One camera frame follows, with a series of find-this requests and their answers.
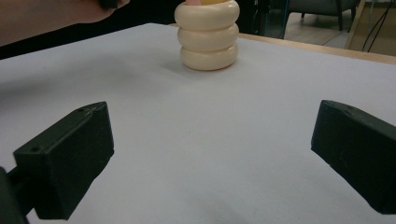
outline person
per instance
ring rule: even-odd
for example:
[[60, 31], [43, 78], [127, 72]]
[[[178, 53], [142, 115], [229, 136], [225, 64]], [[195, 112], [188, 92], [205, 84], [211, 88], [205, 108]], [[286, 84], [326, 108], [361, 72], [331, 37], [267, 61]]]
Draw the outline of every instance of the person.
[[[118, 0], [118, 8], [129, 0]], [[0, 46], [77, 23], [109, 17], [98, 0], [0, 0]]]

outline cable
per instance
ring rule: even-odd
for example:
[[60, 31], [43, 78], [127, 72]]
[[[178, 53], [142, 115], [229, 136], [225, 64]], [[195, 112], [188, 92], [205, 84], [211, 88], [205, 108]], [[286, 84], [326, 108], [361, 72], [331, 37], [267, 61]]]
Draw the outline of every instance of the cable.
[[381, 22], [381, 24], [380, 24], [380, 26], [378, 27], [378, 30], [377, 30], [377, 32], [376, 32], [376, 34], [375, 34], [375, 37], [374, 37], [374, 39], [373, 39], [373, 41], [372, 41], [372, 43], [371, 43], [369, 49], [367, 50], [367, 52], [370, 52], [370, 49], [371, 49], [371, 47], [373, 46], [373, 44], [374, 44], [374, 42], [375, 42], [375, 40], [376, 40], [376, 38], [377, 38], [377, 36], [378, 36], [378, 34], [379, 34], [381, 28], [382, 28], [382, 25], [384, 24], [385, 18], [388, 16], [389, 10], [390, 10], [390, 8], [393, 6], [393, 4], [394, 4], [395, 2], [396, 2], [396, 0], [391, 0], [391, 1], [389, 2], [389, 6], [388, 6], [387, 9], [385, 10], [385, 12], [382, 14], [382, 16], [379, 18], [379, 20], [375, 23], [373, 29], [372, 29], [372, 30], [370, 31], [370, 33], [367, 35], [367, 38], [366, 38], [365, 41], [364, 41], [363, 48], [361, 49], [361, 51], [364, 51], [364, 48], [366, 47], [367, 41], [369, 40], [371, 34], [372, 34], [373, 31], [375, 30], [375, 27]]

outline white table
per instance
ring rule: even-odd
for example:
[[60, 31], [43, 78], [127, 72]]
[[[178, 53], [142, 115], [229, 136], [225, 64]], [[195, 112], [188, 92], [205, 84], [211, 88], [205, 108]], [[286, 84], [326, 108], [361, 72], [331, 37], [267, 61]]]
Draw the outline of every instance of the white table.
[[68, 223], [395, 223], [310, 141], [323, 99], [396, 124], [396, 66], [237, 44], [232, 66], [193, 71], [177, 28], [147, 24], [0, 61], [0, 165], [12, 169], [15, 149], [72, 110], [107, 101], [116, 154]]

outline floor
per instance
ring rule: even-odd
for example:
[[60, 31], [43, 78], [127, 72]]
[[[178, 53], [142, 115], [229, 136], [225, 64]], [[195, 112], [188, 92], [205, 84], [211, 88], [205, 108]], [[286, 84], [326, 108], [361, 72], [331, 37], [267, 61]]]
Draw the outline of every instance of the floor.
[[338, 30], [337, 17], [291, 13], [286, 26], [285, 39], [308, 44], [343, 49], [351, 26], [350, 11], [343, 14], [344, 30]]

